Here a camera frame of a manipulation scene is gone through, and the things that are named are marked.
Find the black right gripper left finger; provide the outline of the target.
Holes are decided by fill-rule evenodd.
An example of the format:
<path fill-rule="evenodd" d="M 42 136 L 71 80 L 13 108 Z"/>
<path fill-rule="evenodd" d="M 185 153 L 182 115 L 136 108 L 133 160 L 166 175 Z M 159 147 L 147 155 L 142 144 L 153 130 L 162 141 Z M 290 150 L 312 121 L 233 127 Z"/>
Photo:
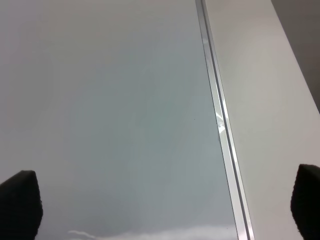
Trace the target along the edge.
<path fill-rule="evenodd" d="M 43 218 L 36 172 L 21 170 L 0 184 L 0 238 L 34 240 Z"/>

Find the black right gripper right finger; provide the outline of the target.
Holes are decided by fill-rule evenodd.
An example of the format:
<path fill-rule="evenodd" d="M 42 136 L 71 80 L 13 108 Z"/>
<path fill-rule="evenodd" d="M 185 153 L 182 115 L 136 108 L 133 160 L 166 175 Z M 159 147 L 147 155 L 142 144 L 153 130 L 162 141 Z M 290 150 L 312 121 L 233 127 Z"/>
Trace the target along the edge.
<path fill-rule="evenodd" d="M 320 238 L 320 168 L 300 164 L 297 170 L 290 210 L 304 240 Z"/>

